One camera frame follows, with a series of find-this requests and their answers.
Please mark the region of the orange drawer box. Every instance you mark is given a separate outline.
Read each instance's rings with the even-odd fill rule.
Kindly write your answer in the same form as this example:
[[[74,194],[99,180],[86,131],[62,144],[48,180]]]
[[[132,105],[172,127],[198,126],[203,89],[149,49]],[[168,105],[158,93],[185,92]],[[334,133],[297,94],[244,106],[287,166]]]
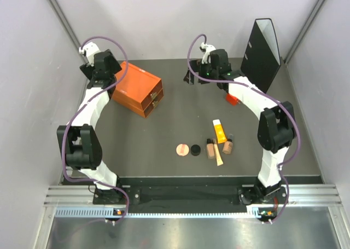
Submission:
[[[147,118],[164,97],[161,78],[125,61],[122,70],[115,74],[120,79],[127,68],[127,74],[116,86],[112,99],[143,118]]]

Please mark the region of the yellow cream tube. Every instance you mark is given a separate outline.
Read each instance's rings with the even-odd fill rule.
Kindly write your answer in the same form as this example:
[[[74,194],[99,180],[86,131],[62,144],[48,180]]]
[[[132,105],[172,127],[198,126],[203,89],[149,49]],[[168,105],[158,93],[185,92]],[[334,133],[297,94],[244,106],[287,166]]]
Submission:
[[[213,120],[213,126],[214,126],[214,131],[217,137],[217,142],[219,144],[224,143],[227,141],[223,126],[221,124],[221,121],[219,119]]]

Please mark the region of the tall foundation bottle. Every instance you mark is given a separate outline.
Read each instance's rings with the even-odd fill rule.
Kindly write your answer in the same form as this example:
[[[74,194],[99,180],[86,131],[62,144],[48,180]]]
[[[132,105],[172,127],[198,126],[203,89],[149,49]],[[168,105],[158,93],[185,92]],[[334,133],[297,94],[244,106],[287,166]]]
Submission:
[[[208,159],[215,158],[214,142],[211,138],[206,139],[206,150]]]

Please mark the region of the small black jar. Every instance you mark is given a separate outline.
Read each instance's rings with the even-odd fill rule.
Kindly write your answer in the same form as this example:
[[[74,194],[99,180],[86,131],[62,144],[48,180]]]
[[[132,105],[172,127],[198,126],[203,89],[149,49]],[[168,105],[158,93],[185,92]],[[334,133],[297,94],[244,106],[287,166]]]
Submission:
[[[198,145],[198,144],[193,144],[191,147],[190,147],[190,153],[191,155],[193,156],[198,156],[200,155],[201,153],[201,147]]]

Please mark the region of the short foundation bottle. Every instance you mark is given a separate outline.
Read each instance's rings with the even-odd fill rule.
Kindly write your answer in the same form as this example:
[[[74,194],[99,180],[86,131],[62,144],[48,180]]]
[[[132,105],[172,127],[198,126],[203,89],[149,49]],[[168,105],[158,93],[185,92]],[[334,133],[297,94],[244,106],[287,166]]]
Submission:
[[[234,139],[233,134],[229,134],[229,136],[227,137],[227,140],[223,146],[223,153],[224,154],[230,154],[232,152],[233,139]]]

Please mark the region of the beige concealer tube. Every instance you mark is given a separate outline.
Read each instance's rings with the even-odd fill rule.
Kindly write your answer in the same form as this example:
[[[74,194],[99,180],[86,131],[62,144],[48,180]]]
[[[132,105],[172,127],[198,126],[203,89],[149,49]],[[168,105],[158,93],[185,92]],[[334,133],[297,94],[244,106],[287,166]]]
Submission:
[[[219,147],[218,147],[217,141],[215,139],[213,139],[213,146],[214,146],[214,152],[215,152],[215,158],[216,158],[217,166],[221,166],[221,165],[223,165],[223,160],[222,160],[222,157],[220,155],[220,151],[219,151]]]

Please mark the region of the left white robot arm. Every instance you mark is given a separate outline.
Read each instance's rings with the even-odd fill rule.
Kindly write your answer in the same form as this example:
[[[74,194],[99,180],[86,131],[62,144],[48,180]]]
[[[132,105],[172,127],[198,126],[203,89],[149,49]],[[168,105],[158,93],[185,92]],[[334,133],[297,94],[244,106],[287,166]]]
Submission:
[[[80,113],[70,127],[60,125],[57,139],[65,154],[65,165],[94,181],[95,203],[117,204],[124,198],[124,190],[117,174],[103,162],[102,147],[95,132],[101,113],[115,90],[115,74],[122,70],[112,52],[101,51],[90,42],[79,52],[87,58],[80,70],[89,80]]]

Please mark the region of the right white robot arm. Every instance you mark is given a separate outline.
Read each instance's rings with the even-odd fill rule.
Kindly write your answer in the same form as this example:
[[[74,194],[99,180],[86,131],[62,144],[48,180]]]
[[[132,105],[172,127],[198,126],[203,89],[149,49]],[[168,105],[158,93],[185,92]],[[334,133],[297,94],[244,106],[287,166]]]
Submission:
[[[258,119],[257,138],[263,149],[261,168],[253,188],[241,189],[238,195],[245,205],[257,201],[267,203],[280,191],[285,155],[293,139],[300,138],[293,105],[268,96],[245,76],[235,77],[224,49],[203,44],[201,51],[204,53],[202,59],[186,60],[188,74],[201,82],[216,83]]]

